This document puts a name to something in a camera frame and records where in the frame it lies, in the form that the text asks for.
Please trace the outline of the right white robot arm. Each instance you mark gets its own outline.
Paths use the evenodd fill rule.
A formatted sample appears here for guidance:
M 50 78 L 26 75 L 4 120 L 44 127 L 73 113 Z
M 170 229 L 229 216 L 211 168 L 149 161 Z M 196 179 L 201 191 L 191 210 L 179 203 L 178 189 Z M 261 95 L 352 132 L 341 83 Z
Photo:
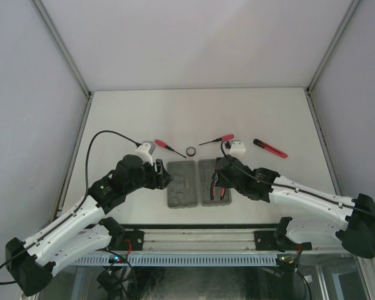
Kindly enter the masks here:
M 347 197 L 317 191 L 270 169 L 250 169 L 230 155 L 216 159 L 211 186 L 234 189 L 252 201 L 301 208 L 315 216 L 315 221 L 303 223 L 291 216 L 281 218 L 274 240 L 282 251 L 300 244 L 337 241 L 351 254 L 375 257 L 375 202 L 368 195 Z

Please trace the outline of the grey plastic tool case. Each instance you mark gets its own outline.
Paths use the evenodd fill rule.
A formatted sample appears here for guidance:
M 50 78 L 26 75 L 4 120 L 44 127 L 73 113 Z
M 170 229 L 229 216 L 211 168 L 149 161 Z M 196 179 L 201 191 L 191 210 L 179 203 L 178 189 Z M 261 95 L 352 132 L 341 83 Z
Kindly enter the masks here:
M 167 187 L 167 206 L 171 209 L 225 206 L 232 203 L 231 192 L 226 190 L 223 201 L 210 200 L 211 176 L 216 160 L 174 161 L 167 163 L 167 171 L 173 177 Z

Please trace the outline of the red black pliers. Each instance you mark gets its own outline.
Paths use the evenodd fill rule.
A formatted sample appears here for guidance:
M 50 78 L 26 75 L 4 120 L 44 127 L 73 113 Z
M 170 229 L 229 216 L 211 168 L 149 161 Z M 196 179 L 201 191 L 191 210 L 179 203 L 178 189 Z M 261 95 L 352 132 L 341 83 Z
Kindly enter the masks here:
M 216 199 L 216 198 L 219 199 L 219 188 L 220 188 L 219 186 L 216 187 L 216 196 L 215 196 L 214 199 Z

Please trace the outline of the red-handled screwdriver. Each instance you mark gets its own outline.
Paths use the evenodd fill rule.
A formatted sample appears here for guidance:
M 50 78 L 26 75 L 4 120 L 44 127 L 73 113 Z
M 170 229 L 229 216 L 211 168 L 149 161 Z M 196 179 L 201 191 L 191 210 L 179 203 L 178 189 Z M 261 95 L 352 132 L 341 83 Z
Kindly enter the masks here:
M 232 140 L 232 139 L 234 139 L 234 135 L 233 134 L 227 134 L 227 135 L 223 135 L 221 137 L 218 137 L 216 139 L 213 139 L 211 141 L 207 141 L 207 142 L 201 143 L 199 145 L 203 146 L 205 144 L 218 143 L 218 142 L 228 141 L 228 140 Z
M 154 141 L 154 143 L 156 144 L 156 146 L 160 147 L 160 148 L 164 148 L 164 149 L 167 149 L 168 151 L 171 151 L 171 152 L 174 152 L 178 155 L 180 155 L 182 158 L 186 159 L 187 157 L 183 154 L 181 154 L 180 152 L 177 152 L 176 150 L 174 150 L 171 146 L 169 146 L 168 144 L 166 144 L 164 141 L 162 140 L 159 140 L 159 139 L 156 139 Z

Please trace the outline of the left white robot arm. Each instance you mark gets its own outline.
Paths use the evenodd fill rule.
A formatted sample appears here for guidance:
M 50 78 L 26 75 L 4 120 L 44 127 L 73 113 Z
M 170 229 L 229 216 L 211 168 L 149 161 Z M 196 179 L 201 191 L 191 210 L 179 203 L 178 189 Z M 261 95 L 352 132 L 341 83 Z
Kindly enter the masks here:
M 6 268 L 26 296 L 42 291 L 62 269 L 102 248 L 124 244 L 123 227 L 109 213 L 141 188 L 163 190 L 172 177 L 161 159 L 128 154 L 87 190 L 86 196 L 36 234 L 5 246 Z

